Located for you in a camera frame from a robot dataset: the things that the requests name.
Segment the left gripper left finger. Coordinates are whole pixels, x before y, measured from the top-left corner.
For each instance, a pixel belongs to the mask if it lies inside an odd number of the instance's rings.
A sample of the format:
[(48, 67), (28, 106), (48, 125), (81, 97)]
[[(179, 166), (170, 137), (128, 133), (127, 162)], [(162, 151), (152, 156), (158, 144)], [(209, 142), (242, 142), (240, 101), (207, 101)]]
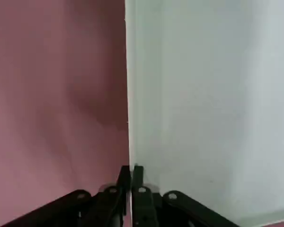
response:
[(127, 213), (130, 168), (97, 194), (75, 190), (8, 223), (6, 227), (121, 227)]

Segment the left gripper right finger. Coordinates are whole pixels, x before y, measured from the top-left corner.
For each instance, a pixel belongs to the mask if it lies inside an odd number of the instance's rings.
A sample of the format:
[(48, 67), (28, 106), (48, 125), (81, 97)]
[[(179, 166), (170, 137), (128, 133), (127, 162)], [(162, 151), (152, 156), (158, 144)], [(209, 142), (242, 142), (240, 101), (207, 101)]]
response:
[(143, 166), (134, 166), (132, 224), (134, 227), (237, 227), (238, 225), (180, 191), (164, 195), (143, 183)]

